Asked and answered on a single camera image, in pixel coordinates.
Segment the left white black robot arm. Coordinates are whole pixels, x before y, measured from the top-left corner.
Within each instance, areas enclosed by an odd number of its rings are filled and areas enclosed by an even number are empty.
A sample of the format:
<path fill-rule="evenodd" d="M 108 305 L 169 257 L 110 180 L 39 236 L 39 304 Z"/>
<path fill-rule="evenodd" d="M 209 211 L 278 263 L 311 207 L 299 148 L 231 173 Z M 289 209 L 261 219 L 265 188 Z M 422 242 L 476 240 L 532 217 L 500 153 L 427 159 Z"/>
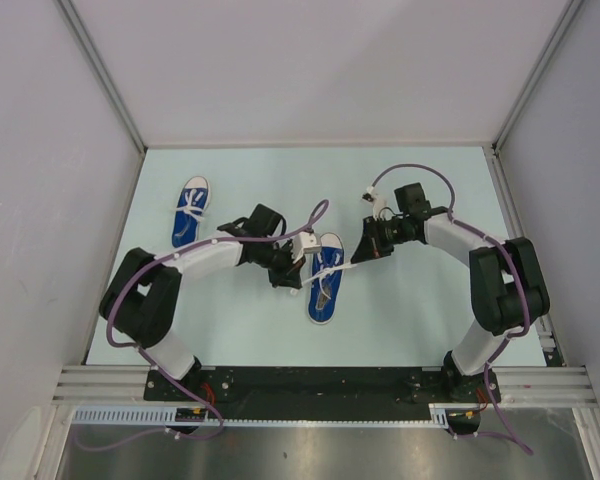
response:
<path fill-rule="evenodd" d="M 161 258 L 139 247 L 128 251 L 99 306 L 107 341 L 137 350 L 167 375 L 165 385 L 177 398 L 194 397 L 201 387 L 200 361 L 173 331 L 183 280 L 255 264 L 267 271 L 273 287 L 299 288 L 304 258 L 294 243 L 309 229 L 288 232 L 285 225 L 281 214 L 259 204 L 250 216 Z"/>

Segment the white shoelace of sneaker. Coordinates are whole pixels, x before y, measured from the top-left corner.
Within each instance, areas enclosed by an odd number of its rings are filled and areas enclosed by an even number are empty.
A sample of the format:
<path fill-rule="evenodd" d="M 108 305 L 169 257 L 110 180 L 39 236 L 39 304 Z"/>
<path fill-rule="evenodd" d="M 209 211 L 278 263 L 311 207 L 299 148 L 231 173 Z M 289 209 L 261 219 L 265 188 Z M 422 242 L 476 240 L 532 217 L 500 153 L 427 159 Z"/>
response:
<path fill-rule="evenodd" d="M 328 275 L 334 274 L 335 272 L 339 272 L 339 271 L 349 270 L 352 268 L 355 268 L 355 265 L 352 264 L 351 262 L 346 262 L 346 263 L 343 263 L 342 265 L 338 265 L 338 266 L 326 267 L 326 268 L 320 270 L 318 273 L 312 275 L 311 277 L 309 277 L 305 280 L 302 280 L 301 286 L 299 288 L 292 288 L 290 291 L 290 294 L 292 296 L 297 296 L 299 294 L 299 291 L 302 288 L 311 284 L 313 281 L 318 280 L 319 282 L 321 282 Z"/>

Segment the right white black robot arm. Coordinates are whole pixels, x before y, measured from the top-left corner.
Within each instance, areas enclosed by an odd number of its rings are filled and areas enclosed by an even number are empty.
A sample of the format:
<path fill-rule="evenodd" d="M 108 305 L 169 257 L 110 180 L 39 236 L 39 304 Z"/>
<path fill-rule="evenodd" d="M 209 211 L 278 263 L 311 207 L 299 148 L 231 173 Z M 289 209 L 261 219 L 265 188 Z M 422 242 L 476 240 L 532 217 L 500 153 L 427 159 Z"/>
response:
<path fill-rule="evenodd" d="M 362 221 L 353 264 L 390 256 L 397 245 L 418 241 L 449 254 L 469 269 L 474 320 L 443 360 L 441 388 L 464 401 L 477 386 L 489 389 L 489 367 L 515 338 L 545 315 L 550 299 L 532 242 L 499 240 L 457 219 L 450 206 L 432 207 L 419 183 L 394 191 L 398 213 L 387 215 L 386 200 L 370 186 L 363 199 L 372 214 Z"/>

